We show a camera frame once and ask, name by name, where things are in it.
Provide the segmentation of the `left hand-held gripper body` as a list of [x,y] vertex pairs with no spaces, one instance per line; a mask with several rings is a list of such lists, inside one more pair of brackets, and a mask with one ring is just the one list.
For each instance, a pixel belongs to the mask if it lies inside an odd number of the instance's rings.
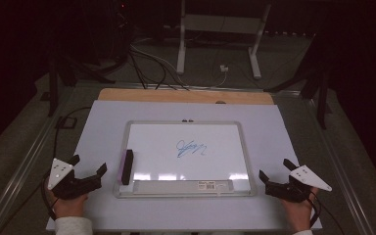
[[47,189],[52,191],[55,197],[71,200],[102,187],[101,178],[92,178],[92,175],[76,178],[74,167],[75,165],[68,164],[68,161],[53,159]]

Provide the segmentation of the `person's left hand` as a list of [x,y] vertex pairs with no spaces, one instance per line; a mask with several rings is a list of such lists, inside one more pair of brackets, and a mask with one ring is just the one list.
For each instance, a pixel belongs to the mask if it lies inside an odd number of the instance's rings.
[[80,195],[79,197],[71,200],[63,200],[54,196],[54,193],[50,190],[47,191],[50,198],[50,206],[55,213],[56,218],[61,217],[83,217],[84,204],[88,199],[88,195]]

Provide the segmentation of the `black and purple whiteboard eraser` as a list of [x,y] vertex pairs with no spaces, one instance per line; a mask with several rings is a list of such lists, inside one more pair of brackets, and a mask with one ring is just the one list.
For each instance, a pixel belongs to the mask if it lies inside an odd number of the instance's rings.
[[133,151],[125,150],[120,161],[117,182],[120,185],[128,185],[130,182],[130,176],[132,171],[134,154]]

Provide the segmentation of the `black tripod stand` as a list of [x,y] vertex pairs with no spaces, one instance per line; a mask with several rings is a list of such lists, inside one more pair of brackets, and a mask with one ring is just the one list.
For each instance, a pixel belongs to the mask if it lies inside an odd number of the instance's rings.
[[334,59],[334,53],[331,49],[327,37],[323,33],[317,33],[308,47],[303,60],[294,74],[294,76],[276,86],[264,88],[264,92],[277,93],[305,80],[305,85],[301,90],[303,99],[312,99],[315,94],[317,97],[316,119],[322,129],[326,128],[325,113],[328,91],[328,80],[332,68],[331,61]]
[[90,78],[100,83],[114,83],[112,80],[104,78],[99,73],[89,69],[78,60],[73,59],[71,56],[56,49],[52,50],[49,53],[48,69],[49,91],[46,94],[46,98],[49,101],[49,117],[51,117],[56,112],[60,104],[59,82],[62,82],[65,86],[70,87],[74,87],[77,84],[77,78],[74,74],[74,70],[83,72]]

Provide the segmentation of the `white framed whiteboard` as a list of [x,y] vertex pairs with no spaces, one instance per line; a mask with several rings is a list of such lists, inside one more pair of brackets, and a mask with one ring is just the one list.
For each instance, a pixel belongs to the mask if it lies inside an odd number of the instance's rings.
[[237,121],[130,121],[123,152],[134,154],[117,198],[241,197],[256,193]]

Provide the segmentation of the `person's right hand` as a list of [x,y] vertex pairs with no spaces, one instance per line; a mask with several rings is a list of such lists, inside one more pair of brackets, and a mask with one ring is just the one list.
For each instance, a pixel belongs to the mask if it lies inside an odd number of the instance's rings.
[[312,205],[308,201],[292,203],[286,200],[281,200],[281,205],[285,210],[289,227],[292,230],[292,235],[299,231],[311,230],[310,219]]

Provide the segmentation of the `white metal stand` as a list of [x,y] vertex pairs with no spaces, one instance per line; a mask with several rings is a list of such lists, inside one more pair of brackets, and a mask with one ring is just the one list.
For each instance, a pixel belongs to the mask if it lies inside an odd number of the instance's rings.
[[186,42],[185,32],[187,30],[253,34],[256,37],[255,43],[248,48],[248,56],[254,79],[261,79],[261,72],[257,58],[262,35],[266,21],[271,9],[270,3],[263,5],[262,15],[259,18],[226,17],[213,15],[198,15],[186,13],[186,2],[181,0],[180,11],[180,35],[179,49],[176,63],[176,73],[183,74],[185,69]]

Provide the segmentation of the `wooden board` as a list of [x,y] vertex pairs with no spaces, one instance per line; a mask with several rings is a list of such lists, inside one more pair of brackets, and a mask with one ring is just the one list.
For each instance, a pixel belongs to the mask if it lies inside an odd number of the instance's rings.
[[270,94],[237,91],[179,91],[104,88],[98,96],[102,101],[170,102],[198,104],[273,105]]

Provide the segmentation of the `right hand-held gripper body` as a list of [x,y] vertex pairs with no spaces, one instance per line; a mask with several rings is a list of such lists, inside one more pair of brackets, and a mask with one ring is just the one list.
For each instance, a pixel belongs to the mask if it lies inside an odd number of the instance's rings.
[[290,172],[288,183],[269,180],[265,185],[265,194],[288,202],[301,203],[309,198],[312,188],[332,191],[332,187],[307,165],[301,165]]

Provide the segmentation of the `black floor socket plate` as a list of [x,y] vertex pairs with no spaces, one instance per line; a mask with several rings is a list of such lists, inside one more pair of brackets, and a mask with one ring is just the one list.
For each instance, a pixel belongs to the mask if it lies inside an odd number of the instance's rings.
[[57,129],[74,129],[77,124],[76,117],[59,117],[56,128]]

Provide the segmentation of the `metal floor rail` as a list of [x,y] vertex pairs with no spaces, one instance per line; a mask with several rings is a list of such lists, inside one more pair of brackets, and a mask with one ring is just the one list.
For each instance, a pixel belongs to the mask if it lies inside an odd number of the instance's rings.
[[59,98],[59,105],[55,109],[51,117],[47,117],[40,128],[37,137],[33,140],[31,147],[28,149],[27,154],[23,157],[23,160],[16,168],[14,174],[10,178],[9,182],[4,188],[2,195],[0,196],[0,228],[4,223],[4,220],[9,213],[14,201],[19,195],[21,189],[24,186],[24,182],[28,177],[31,169],[35,165],[35,162],[42,151],[42,148],[48,139],[48,136],[56,125],[61,112],[66,105],[67,101],[73,93],[73,87],[67,87]]
[[326,104],[326,128],[316,117],[316,100],[304,100],[312,122],[317,128],[326,157],[339,184],[358,235],[376,235],[373,228],[372,208],[369,203],[370,186],[376,182],[376,171],[363,145],[337,102]]

